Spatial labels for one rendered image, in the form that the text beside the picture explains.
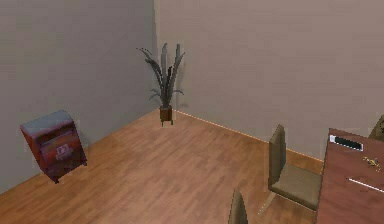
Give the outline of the red side cabinet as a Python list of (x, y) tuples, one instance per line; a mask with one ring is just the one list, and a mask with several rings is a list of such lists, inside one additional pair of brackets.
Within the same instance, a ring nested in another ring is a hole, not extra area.
[(55, 184), (77, 167), (87, 165), (75, 122), (59, 110), (20, 125), (42, 172)]

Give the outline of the grey house plant in pot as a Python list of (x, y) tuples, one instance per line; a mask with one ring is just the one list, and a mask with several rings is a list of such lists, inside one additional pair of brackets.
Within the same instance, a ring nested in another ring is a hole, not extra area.
[(165, 122), (174, 124), (173, 107), (171, 106), (172, 96), (174, 93), (184, 94), (182, 90), (175, 88), (178, 70), (184, 57), (184, 53), (181, 52), (181, 44), (176, 44), (174, 63), (170, 66), (167, 65), (167, 46), (168, 44), (165, 43), (161, 49), (160, 62), (152, 57), (152, 53), (148, 49), (139, 48), (139, 51), (145, 56), (145, 62), (150, 65), (157, 80), (158, 89), (151, 89), (152, 94), (149, 99), (158, 97), (161, 101), (159, 106), (161, 126), (164, 126)]

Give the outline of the thin white pencil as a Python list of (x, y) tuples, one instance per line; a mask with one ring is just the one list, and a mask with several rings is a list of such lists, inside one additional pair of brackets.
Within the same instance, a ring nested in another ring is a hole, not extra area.
[(359, 184), (359, 185), (361, 185), (361, 186), (367, 187), (367, 188), (369, 188), (369, 189), (372, 189), (372, 190), (375, 190), (375, 191), (384, 193), (384, 190), (381, 189), (381, 188), (374, 187), (374, 186), (372, 186), (372, 185), (369, 185), (369, 184), (367, 184), (367, 183), (364, 183), (364, 182), (355, 180), (355, 179), (353, 179), (353, 178), (346, 178), (346, 179), (347, 179), (348, 181), (350, 181), (350, 182), (353, 182), (353, 183)]

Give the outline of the brown wooden dining table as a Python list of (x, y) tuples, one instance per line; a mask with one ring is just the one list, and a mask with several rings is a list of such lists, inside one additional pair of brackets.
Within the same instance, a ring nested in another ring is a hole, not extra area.
[(384, 224), (384, 142), (334, 128), (335, 135), (363, 144), (362, 152), (327, 141), (322, 186), (314, 224)]

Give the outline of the black remote control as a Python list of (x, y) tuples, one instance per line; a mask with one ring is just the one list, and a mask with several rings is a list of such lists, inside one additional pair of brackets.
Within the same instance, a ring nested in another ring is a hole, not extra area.
[(345, 138), (342, 138), (339, 136), (335, 136), (335, 135), (330, 135), (329, 138), (330, 138), (330, 141), (332, 143), (342, 145), (344, 147), (351, 148), (353, 150), (357, 150), (360, 152), (362, 152), (364, 150), (362, 143), (348, 140), (348, 139), (345, 139)]

